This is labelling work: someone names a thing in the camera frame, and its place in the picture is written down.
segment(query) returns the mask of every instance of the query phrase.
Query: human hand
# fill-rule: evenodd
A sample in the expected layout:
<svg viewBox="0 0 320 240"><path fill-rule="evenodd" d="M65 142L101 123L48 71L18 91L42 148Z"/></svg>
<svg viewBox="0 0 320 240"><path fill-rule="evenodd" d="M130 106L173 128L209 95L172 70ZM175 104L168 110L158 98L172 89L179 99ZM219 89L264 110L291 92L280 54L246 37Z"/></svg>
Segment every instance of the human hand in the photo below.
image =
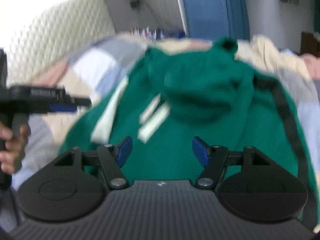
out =
<svg viewBox="0 0 320 240"><path fill-rule="evenodd" d="M5 141L6 150L0 151L1 169L6 174L14 174L21 168L25 156L24 147L31 134L29 125L22 125L19 138L13 138L12 130L0 122L0 140Z"/></svg>

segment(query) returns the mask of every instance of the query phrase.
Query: white stripe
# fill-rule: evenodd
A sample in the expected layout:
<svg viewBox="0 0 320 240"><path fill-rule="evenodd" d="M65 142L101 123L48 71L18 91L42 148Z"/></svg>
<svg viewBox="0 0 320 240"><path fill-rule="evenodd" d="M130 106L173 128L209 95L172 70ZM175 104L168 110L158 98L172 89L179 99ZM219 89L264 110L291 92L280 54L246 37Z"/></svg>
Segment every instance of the white stripe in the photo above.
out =
<svg viewBox="0 0 320 240"><path fill-rule="evenodd" d="M155 109L160 103L160 94L155 96L151 103L147 106L147 108L143 111L143 113L139 117L139 124L144 124L146 120L154 113Z"/></svg>
<svg viewBox="0 0 320 240"><path fill-rule="evenodd" d="M128 76L125 76L119 85L117 86L115 92L110 98L110 101L102 113L100 119L98 120L94 130L91 134L91 141L99 144L108 144L110 134L112 131L113 121L116 116L116 111L119 102L124 94L125 89L129 83Z"/></svg>
<svg viewBox="0 0 320 240"><path fill-rule="evenodd" d="M161 124L167 119L170 114L170 106L167 102L163 103L162 106L154 113L154 115L142 126L138 131L138 139L143 143L153 136L156 130L159 129Z"/></svg>

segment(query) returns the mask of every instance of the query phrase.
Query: black strap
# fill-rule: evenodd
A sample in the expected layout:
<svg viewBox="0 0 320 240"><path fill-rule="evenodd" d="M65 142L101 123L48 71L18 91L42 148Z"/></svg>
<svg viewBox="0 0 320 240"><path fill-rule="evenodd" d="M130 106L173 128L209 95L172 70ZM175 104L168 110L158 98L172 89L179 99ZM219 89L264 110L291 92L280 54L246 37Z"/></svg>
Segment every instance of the black strap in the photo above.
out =
<svg viewBox="0 0 320 240"><path fill-rule="evenodd" d="M298 160L298 179L306 185L308 190L308 200L303 210L302 222L309 229L318 224L318 203L309 181L309 169L306 153L303 149L301 138L298 134L298 128L293 114L290 111L285 93L279 82L272 78L263 78L255 76L253 83L256 88L269 90L273 96L277 111L282 119L285 134L289 140L292 150Z"/></svg>

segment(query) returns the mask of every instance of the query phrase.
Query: hood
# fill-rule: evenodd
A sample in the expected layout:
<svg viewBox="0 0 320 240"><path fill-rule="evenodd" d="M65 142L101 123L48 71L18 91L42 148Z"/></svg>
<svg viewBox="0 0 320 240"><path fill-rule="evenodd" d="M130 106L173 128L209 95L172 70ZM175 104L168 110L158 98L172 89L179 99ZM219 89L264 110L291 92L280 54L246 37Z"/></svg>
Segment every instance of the hood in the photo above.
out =
<svg viewBox="0 0 320 240"><path fill-rule="evenodd" d="M144 65L151 87L170 106L178 118L207 121L229 112L244 82L244 68L234 60L237 43L217 41L207 52L169 56L148 49Z"/></svg>

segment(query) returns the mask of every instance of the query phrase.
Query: black circular mount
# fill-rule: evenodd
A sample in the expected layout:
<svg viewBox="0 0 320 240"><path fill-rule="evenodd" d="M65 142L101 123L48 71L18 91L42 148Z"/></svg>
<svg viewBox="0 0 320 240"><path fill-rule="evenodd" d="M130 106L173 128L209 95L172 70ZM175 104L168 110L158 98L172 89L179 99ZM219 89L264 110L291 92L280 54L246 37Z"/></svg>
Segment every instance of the black circular mount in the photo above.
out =
<svg viewBox="0 0 320 240"><path fill-rule="evenodd" d="M218 197L229 211L241 218L276 223L297 218L308 194L294 176L260 167L227 178L218 189Z"/></svg>
<svg viewBox="0 0 320 240"><path fill-rule="evenodd" d="M72 167L44 168L21 185L18 202L30 218L66 222L94 211L105 190L98 179Z"/></svg>

